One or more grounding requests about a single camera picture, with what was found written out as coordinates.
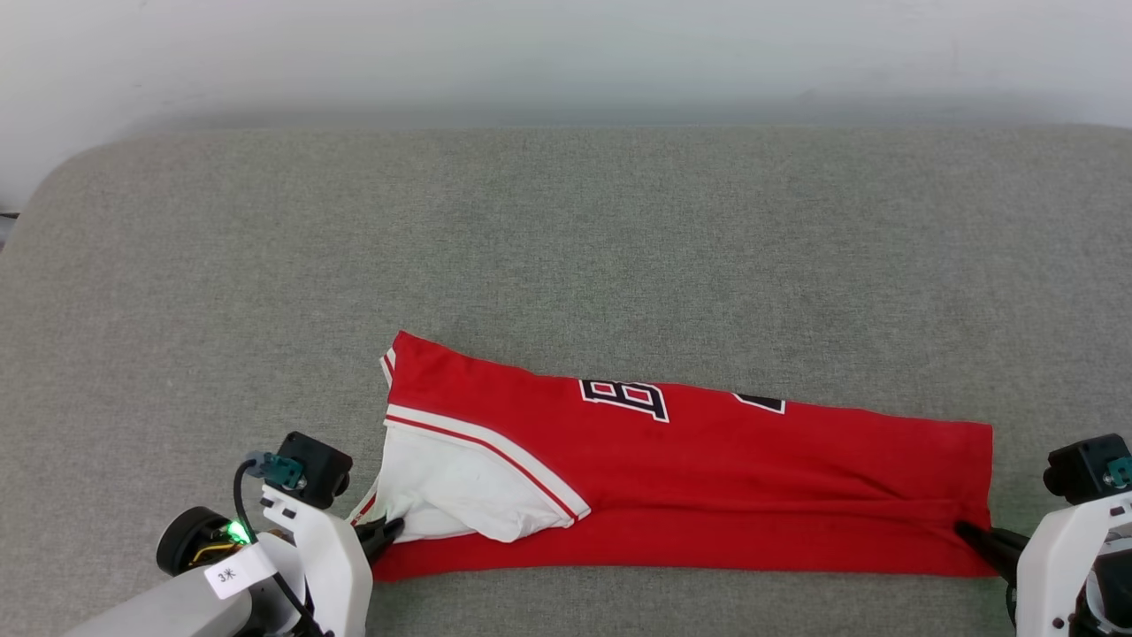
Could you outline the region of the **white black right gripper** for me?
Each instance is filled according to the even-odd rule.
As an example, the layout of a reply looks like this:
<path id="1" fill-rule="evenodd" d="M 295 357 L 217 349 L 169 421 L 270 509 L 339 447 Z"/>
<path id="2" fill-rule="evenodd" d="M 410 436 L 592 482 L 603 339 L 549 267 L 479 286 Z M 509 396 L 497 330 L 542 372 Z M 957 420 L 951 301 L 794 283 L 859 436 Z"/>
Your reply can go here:
<path id="1" fill-rule="evenodd" d="M 1017 637 L 1132 637 L 1132 493 L 1044 516 L 1035 535 L 957 520 L 1006 583 Z"/>

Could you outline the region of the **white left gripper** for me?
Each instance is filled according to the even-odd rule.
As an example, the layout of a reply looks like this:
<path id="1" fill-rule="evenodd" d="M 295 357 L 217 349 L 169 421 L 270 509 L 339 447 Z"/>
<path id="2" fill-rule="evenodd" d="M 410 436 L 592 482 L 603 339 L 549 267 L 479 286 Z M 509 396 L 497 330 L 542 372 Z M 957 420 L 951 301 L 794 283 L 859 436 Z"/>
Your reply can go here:
<path id="1" fill-rule="evenodd" d="M 264 515 L 294 537 L 312 617 L 334 637 L 365 637 L 365 617 L 371 603 L 371 569 L 404 527 L 402 518 L 381 517 L 355 528 L 331 513 L 301 503 L 278 489 L 264 485 Z"/>

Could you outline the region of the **red basketball jersey white trim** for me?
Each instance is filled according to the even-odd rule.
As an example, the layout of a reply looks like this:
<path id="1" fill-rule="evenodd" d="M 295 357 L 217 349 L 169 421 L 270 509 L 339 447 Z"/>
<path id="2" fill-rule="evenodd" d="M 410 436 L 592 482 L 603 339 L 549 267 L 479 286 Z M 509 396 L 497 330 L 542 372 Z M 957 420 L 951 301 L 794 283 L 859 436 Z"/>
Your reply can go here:
<path id="1" fill-rule="evenodd" d="M 993 570 L 993 428 L 683 386 L 535 375 L 408 332 L 381 359 L 381 582 L 539 567 L 960 578 Z"/>

